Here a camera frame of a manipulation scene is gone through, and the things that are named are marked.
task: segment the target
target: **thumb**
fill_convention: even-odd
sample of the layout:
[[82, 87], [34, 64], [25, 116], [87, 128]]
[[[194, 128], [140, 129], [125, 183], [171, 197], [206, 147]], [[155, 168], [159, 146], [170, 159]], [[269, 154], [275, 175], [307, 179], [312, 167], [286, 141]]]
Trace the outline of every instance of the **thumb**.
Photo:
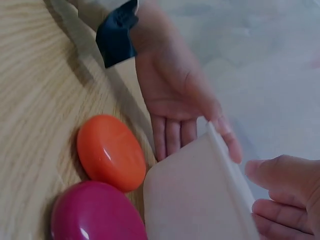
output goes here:
[[208, 122], [212, 122], [216, 131], [222, 136], [228, 147], [231, 159], [240, 164], [242, 149], [233, 132], [228, 119], [223, 114], [221, 104], [217, 99], [209, 81], [203, 73], [189, 73], [185, 84], [186, 92], [197, 103], [198, 108]]
[[271, 160], [252, 160], [247, 162], [245, 174], [267, 190], [295, 196], [306, 206], [313, 227], [316, 226], [313, 223], [319, 223], [320, 161], [286, 155]]

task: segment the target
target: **white container lid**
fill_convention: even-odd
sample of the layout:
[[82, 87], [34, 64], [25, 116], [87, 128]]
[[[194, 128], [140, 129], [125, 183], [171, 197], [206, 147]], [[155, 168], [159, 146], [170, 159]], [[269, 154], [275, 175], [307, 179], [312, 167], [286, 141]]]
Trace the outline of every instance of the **white container lid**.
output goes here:
[[211, 123], [151, 168], [143, 195], [149, 240], [259, 239], [251, 191]]

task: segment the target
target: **fingernail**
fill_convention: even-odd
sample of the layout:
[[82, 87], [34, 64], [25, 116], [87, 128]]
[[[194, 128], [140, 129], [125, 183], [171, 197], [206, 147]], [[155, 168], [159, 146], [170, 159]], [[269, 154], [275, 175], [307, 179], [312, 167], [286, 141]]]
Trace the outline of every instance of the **fingernail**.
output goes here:
[[264, 161], [265, 160], [250, 160], [250, 161], [248, 161], [245, 164], [245, 168], [244, 168], [245, 175], [250, 176], [250, 175], [254, 174]]
[[219, 117], [213, 125], [216, 131], [221, 135], [226, 135], [232, 132], [231, 126], [224, 116]]

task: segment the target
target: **orange lid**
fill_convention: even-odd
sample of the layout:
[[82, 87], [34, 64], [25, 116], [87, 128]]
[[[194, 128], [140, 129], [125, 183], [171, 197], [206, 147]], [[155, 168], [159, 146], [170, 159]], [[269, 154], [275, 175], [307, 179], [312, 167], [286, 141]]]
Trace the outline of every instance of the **orange lid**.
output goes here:
[[89, 119], [77, 135], [77, 152], [88, 176], [122, 192], [137, 189], [144, 181], [143, 151], [129, 128], [110, 115]]

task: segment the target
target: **wooden table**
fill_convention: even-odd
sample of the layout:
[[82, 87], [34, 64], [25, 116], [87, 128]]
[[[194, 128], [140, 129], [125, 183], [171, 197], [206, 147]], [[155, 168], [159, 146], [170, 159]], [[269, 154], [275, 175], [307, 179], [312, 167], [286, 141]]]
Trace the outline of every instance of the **wooden table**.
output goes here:
[[[87, 179], [75, 135], [89, 117], [122, 120], [155, 163], [134, 61], [105, 70], [65, 0], [0, 1], [0, 113], [1, 240], [50, 239], [52, 203]], [[128, 197], [143, 215], [142, 188]]]

